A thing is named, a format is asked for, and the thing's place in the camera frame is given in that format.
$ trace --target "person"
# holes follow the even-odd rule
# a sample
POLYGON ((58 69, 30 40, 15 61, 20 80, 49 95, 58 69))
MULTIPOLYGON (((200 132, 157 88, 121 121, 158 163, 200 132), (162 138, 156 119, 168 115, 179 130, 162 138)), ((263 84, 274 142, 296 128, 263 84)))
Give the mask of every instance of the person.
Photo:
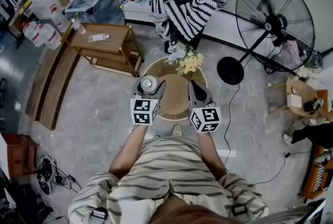
POLYGON ((317 126, 306 125, 302 129, 295 129, 295 125, 295 123, 291 124, 290 134, 282 134, 282 139, 286 144, 291 146, 308 138, 312 143, 323 148, 329 149, 333 147, 333 136, 331 135, 333 132, 333 123, 325 123, 317 126))
POLYGON ((144 142, 146 131, 135 127, 109 171, 77 194, 71 223, 239 224, 268 215, 254 185, 227 173, 210 134, 195 142, 176 125, 144 142))

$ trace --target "black fan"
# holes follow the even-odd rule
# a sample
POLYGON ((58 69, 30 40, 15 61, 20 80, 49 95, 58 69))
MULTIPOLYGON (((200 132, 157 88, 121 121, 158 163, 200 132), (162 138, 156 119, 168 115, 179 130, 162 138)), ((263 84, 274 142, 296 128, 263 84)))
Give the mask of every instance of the black fan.
POLYGON ((237 0, 239 34, 249 49, 238 61, 224 57, 217 65, 221 79, 239 84, 244 77, 241 62, 254 55, 267 72, 294 74, 309 59, 314 46, 314 25, 303 0, 237 0))

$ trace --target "round wooden table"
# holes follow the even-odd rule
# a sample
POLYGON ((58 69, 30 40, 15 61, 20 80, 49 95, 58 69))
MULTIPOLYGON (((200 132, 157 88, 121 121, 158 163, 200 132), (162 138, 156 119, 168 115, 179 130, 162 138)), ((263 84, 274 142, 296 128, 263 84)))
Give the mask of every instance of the round wooden table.
POLYGON ((160 101, 158 117, 168 121, 181 121, 189 117, 188 83, 191 80, 207 87, 206 78, 201 70, 178 75, 178 64, 165 62, 168 58, 162 58, 152 63, 145 74, 152 75, 159 80, 166 81, 166 88, 160 101))

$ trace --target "plastic bottle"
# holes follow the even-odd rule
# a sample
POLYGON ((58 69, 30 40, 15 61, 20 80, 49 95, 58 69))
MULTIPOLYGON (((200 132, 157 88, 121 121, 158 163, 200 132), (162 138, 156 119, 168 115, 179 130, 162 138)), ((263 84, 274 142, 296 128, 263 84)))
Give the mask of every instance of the plastic bottle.
POLYGON ((85 28, 83 27, 83 25, 81 25, 81 23, 79 21, 76 21, 75 19, 72 19, 72 23, 73 23, 73 28, 75 30, 77 30, 80 34, 85 33, 85 28))
POLYGON ((36 29, 37 23, 33 22, 24 22, 23 24, 23 34, 27 39, 29 39, 36 47, 40 47, 44 44, 41 39, 39 30, 36 29))
POLYGON ((53 23, 56 25, 56 28, 60 33, 64 33, 69 25, 69 21, 62 13, 57 11, 58 8, 55 4, 53 4, 50 9, 53 23))
POLYGON ((59 46, 61 35, 48 23, 38 25, 42 40, 50 49, 56 49, 59 46))
POLYGON ((91 36, 88 37, 88 42, 104 41, 108 38, 110 38, 110 35, 107 35, 107 34, 91 35, 91 36))

